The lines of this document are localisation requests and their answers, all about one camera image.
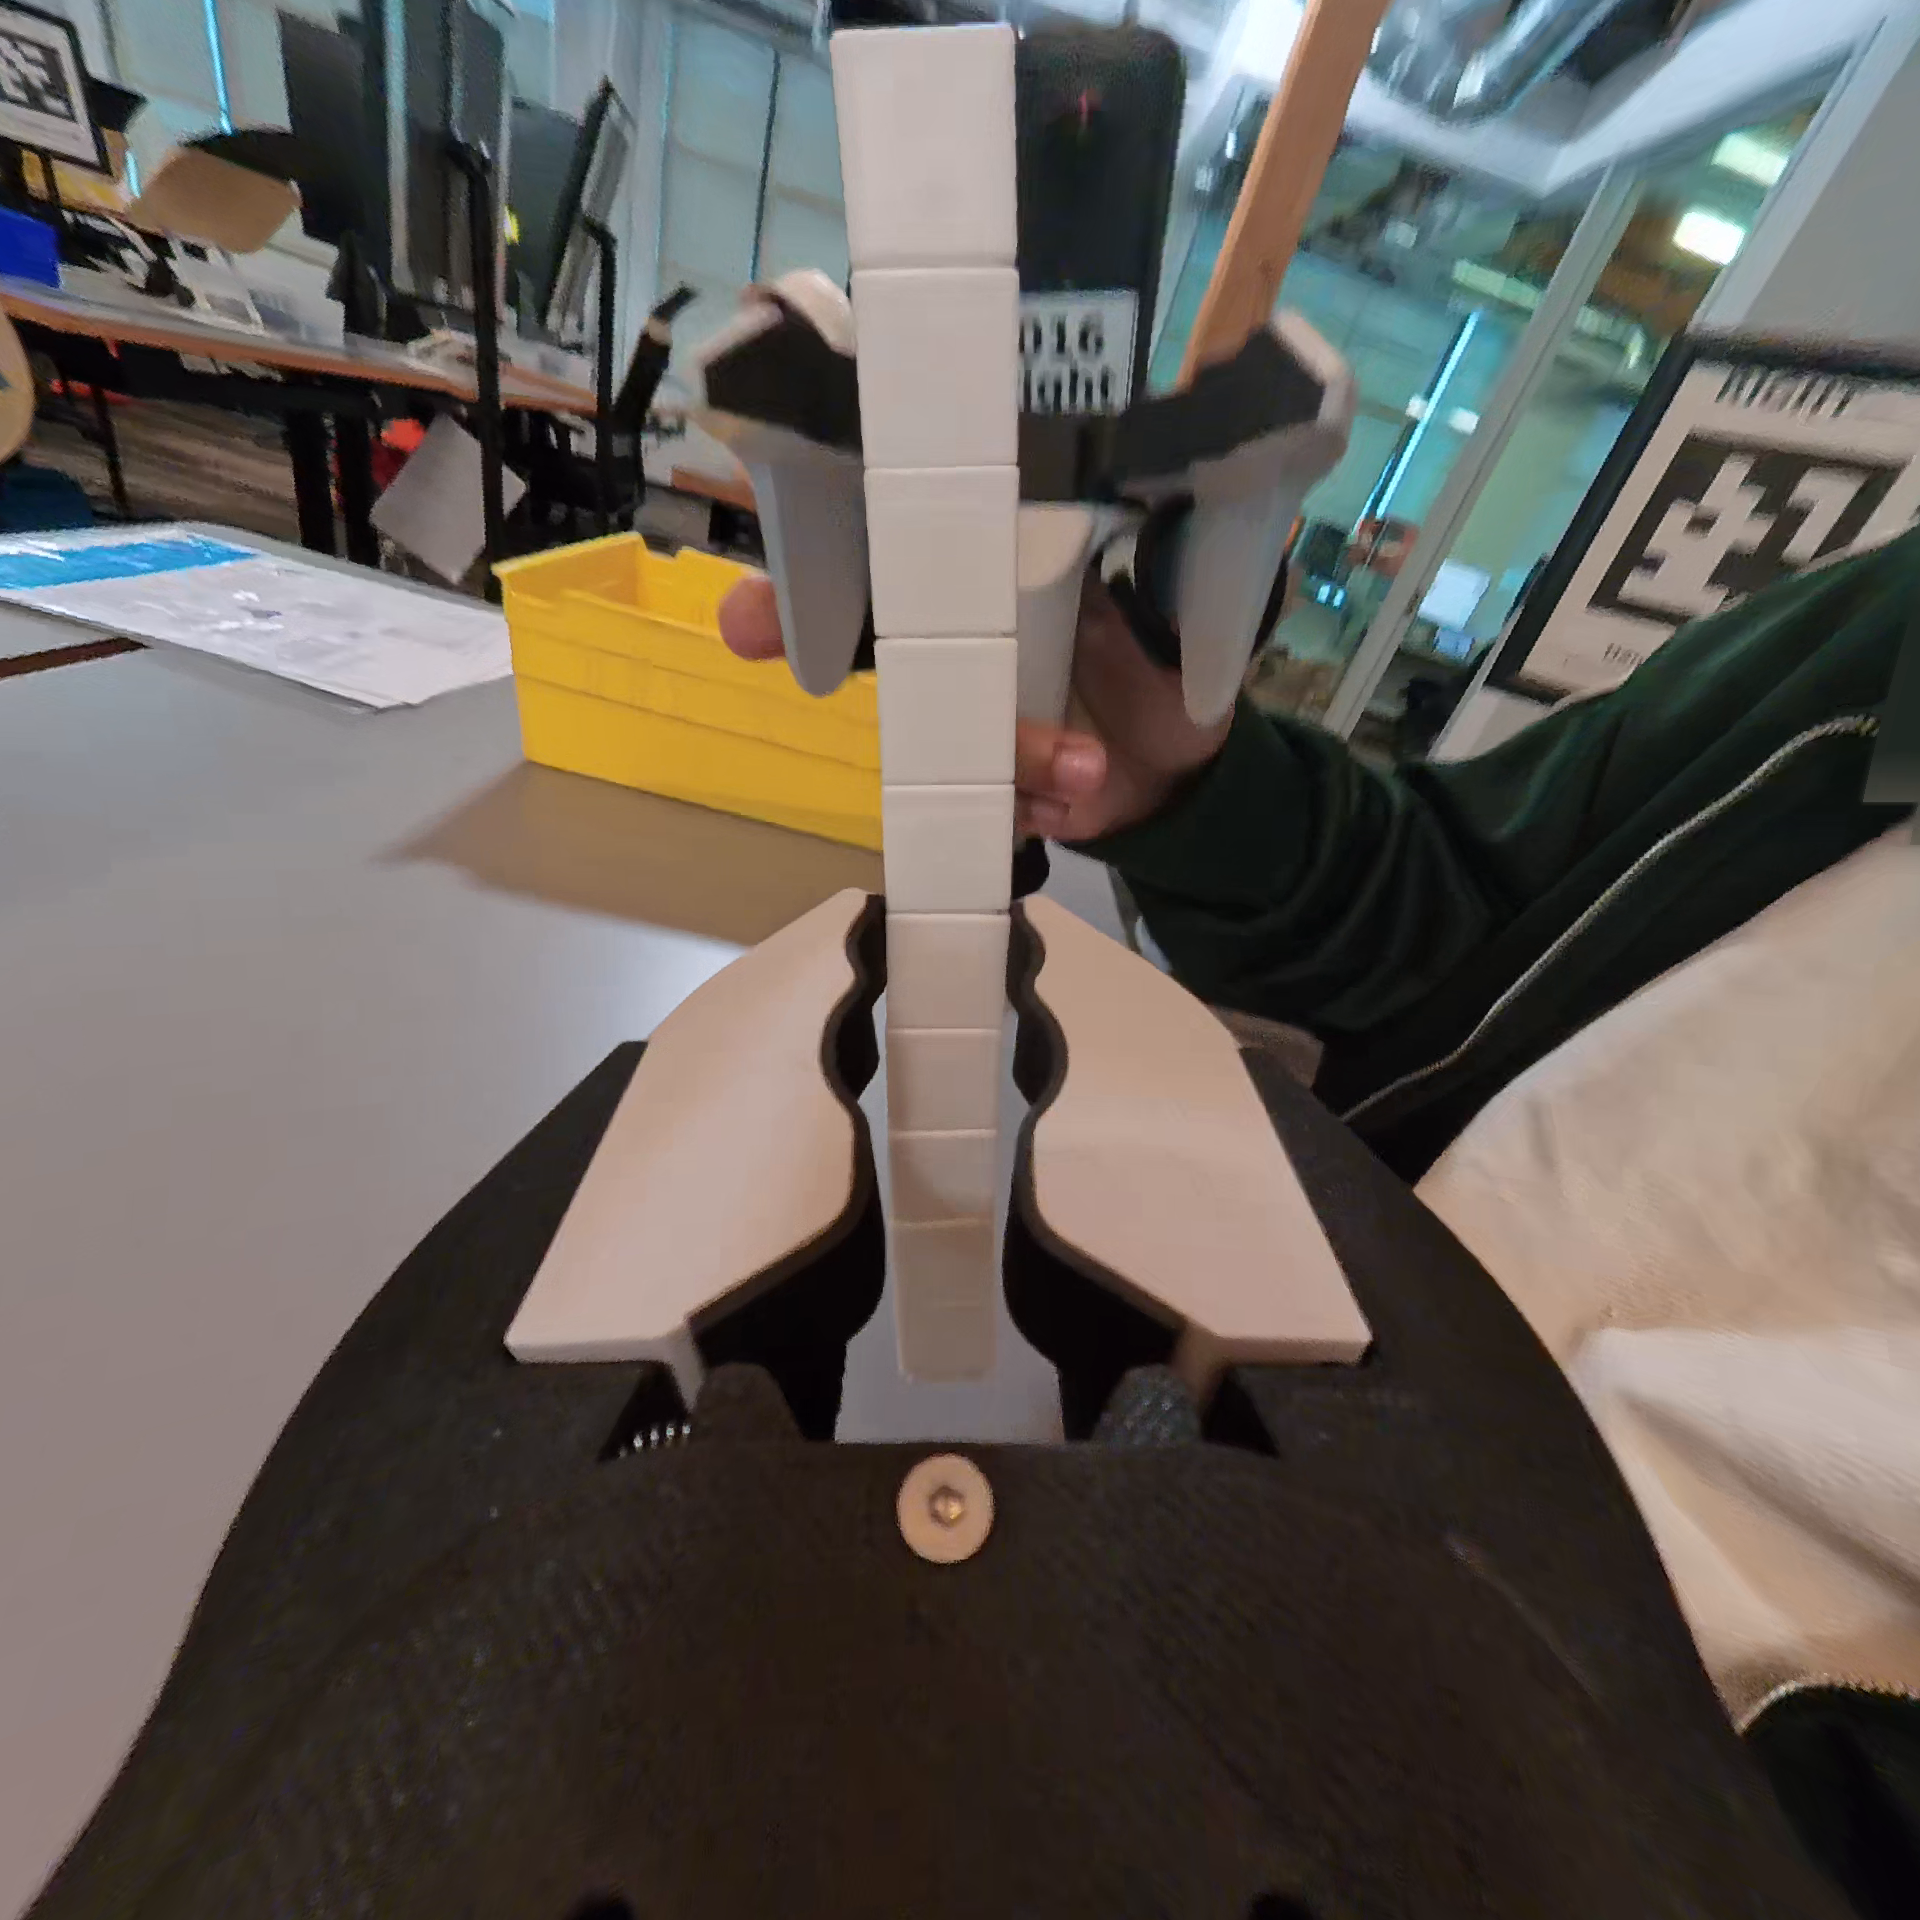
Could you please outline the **wooden background table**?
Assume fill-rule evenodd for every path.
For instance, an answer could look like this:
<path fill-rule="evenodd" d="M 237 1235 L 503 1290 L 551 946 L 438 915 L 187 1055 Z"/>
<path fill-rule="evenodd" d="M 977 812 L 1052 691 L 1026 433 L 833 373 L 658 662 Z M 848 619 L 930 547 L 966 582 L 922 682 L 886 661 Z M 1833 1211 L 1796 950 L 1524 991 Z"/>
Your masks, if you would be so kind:
<path fill-rule="evenodd" d="M 133 314 L 106 300 L 73 296 L 34 281 L 5 276 L 5 314 L 65 338 L 112 348 L 160 348 L 194 362 L 329 378 L 370 395 L 407 395 L 454 405 L 480 403 L 474 367 L 430 367 L 399 346 L 345 335 L 340 348 L 205 322 L 191 314 Z"/>

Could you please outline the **white leaning panel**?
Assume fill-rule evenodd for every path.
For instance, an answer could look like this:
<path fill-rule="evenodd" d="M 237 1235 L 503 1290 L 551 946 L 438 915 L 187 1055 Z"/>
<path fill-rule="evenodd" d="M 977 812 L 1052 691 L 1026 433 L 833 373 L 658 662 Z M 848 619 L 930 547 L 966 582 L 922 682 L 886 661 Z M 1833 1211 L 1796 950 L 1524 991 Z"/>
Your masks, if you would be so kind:
<path fill-rule="evenodd" d="M 372 532 L 430 577 L 462 588 L 486 552 L 484 444 L 438 416 L 372 503 Z"/>

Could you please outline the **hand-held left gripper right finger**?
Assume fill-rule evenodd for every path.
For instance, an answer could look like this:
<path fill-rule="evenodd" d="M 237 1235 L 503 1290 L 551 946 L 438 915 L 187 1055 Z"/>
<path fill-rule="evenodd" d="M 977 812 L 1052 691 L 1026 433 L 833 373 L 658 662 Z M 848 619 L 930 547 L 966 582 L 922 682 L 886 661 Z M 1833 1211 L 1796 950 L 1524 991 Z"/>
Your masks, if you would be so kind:
<path fill-rule="evenodd" d="M 1227 1027 L 1052 897 L 1008 950 L 1008 1314 L 1061 1388 L 1355 1365 L 1372 1330 Z"/>

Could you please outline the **printed paper sheet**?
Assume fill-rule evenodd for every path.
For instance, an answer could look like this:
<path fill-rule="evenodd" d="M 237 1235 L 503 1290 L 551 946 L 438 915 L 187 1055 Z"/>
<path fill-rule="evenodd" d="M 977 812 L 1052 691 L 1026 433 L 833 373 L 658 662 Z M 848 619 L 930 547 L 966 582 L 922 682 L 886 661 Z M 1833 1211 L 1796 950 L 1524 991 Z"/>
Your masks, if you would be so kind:
<path fill-rule="evenodd" d="M 507 618 L 486 605 L 184 521 L 7 536 L 5 605 L 224 661 L 352 708 L 422 708 L 514 679 Z"/>

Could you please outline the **person's right forearm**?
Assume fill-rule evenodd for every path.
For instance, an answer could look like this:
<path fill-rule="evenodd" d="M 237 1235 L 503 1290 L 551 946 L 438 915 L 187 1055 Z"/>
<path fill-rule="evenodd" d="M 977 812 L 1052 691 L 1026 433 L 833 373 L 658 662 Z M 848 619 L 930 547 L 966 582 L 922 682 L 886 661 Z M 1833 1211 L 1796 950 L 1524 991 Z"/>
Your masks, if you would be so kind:
<path fill-rule="evenodd" d="M 1188 991 L 1315 1037 L 1406 1015 L 1521 911 L 1433 779 L 1248 702 L 1170 798 L 1071 844 L 1128 884 Z"/>

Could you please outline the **person's right hand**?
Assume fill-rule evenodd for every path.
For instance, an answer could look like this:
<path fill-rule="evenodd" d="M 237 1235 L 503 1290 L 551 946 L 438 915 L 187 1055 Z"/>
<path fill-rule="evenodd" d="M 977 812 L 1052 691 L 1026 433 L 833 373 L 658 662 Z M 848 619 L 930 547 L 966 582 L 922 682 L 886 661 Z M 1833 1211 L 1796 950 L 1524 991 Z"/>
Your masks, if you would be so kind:
<path fill-rule="evenodd" d="M 1112 590 L 1090 582 L 1068 723 L 1017 726 L 1017 836 L 1082 844 L 1154 821 L 1223 753 L 1230 726 L 1192 723 L 1179 674 L 1144 652 Z"/>

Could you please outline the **white long box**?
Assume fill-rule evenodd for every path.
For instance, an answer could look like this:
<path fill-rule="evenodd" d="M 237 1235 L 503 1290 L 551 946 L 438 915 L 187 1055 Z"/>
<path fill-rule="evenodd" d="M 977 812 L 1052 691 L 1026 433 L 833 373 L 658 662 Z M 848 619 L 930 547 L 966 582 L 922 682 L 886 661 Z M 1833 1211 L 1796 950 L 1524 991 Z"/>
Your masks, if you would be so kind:
<path fill-rule="evenodd" d="M 877 618 L 889 1235 L 916 1380 L 995 1361 L 1017 840 L 1017 49 L 829 42 Z"/>

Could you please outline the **black computer monitor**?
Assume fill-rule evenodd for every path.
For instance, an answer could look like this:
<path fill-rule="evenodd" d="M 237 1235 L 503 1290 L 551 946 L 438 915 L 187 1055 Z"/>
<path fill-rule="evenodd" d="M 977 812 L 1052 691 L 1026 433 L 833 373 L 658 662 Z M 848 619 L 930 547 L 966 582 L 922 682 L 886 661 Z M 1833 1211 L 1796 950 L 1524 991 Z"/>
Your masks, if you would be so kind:
<path fill-rule="evenodd" d="M 360 338 L 474 334 L 484 281 L 520 338 L 581 348 L 638 117 L 612 78 L 563 110 L 517 78 L 523 3 L 278 7 L 300 227 Z"/>

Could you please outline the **tan board stand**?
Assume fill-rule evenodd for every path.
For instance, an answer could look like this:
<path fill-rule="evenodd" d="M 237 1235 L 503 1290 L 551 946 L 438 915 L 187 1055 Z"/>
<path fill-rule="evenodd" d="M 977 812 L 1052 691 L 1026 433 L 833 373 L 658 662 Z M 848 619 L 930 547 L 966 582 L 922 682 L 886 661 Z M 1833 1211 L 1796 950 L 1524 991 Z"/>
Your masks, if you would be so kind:
<path fill-rule="evenodd" d="M 267 248 L 300 223 L 304 192 L 291 178 L 300 144 L 287 129 L 208 129 L 180 137 L 142 175 L 121 219 L 167 241 L 237 259 Z"/>

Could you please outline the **grey desk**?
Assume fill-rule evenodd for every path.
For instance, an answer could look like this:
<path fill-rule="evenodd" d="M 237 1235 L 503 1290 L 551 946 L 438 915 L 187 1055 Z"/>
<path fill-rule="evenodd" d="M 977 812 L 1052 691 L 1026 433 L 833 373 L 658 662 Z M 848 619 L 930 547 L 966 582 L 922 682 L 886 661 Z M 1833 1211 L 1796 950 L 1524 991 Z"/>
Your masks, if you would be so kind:
<path fill-rule="evenodd" d="M 5 610 L 5 1915 L 412 1248 L 620 1043 L 879 855 Z"/>

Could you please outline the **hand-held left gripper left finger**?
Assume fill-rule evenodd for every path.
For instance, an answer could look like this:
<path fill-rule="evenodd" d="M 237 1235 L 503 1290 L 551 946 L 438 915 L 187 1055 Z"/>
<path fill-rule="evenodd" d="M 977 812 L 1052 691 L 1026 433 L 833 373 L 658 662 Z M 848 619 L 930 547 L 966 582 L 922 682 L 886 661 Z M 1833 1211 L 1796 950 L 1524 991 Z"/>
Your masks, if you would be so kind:
<path fill-rule="evenodd" d="M 507 1330 L 525 1365 L 659 1361 L 699 1394 L 717 1334 L 856 1203 L 829 1022 L 877 897 L 829 895 L 651 1036 Z"/>

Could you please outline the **framed marker sign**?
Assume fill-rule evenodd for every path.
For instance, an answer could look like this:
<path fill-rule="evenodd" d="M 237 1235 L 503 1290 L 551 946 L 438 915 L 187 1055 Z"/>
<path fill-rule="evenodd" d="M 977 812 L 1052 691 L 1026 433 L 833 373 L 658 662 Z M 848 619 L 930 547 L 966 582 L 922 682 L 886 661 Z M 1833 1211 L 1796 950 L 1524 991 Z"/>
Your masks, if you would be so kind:
<path fill-rule="evenodd" d="M 78 30 L 31 3 L 5 3 L 5 140 L 92 173 L 112 173 L 90 103 Z"/>

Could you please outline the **dark green zip jacket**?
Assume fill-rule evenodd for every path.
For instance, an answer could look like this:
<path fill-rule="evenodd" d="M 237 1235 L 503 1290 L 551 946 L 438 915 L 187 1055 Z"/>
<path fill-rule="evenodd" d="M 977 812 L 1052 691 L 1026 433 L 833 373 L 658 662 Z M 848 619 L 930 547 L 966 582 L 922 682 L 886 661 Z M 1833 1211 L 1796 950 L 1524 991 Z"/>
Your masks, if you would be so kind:
<path fill-rule="evenodd" d="M 1389 772 L 1446 792 L 1521 911 L 1381 1027 L 1300 1027 L 1322 1048 L 1321 1099 L 1419 1189 L 1508 1084 L 1615 1007 L 1889 828 L 1916 828 L 1866 801 L 1912 638 L 1916 532 L 1681 626 L 1618 688 L 1500 746 Z M 1739 1728 L 1850 1902 L 1916 1915 L 1916 1701 L 1816 1684 Z"/>

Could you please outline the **cream white shirt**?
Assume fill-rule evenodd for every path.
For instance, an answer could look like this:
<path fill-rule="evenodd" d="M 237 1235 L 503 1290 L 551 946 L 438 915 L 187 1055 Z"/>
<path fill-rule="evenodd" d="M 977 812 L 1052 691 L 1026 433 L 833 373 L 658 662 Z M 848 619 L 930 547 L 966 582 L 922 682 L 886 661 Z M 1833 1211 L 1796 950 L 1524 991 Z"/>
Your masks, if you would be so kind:
<path fill-rule="evenodd" d="M 1579 1033 L 1419 1196 L 1567 1370 L 1726 1709 L 1916 1701 L 1916 828 Z"/>

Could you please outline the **yellow plastic bin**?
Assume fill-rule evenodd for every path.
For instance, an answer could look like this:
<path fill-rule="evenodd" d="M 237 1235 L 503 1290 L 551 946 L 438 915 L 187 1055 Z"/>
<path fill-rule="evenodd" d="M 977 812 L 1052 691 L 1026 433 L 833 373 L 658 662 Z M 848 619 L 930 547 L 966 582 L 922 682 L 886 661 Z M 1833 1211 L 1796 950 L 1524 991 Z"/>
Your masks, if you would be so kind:
<path fill-rule="evenodd" d="M 806 695 L 718 632 L 746 566 L 639 536 L 498 566 L 528 763 L 881 850 L 877 676 Z"/>

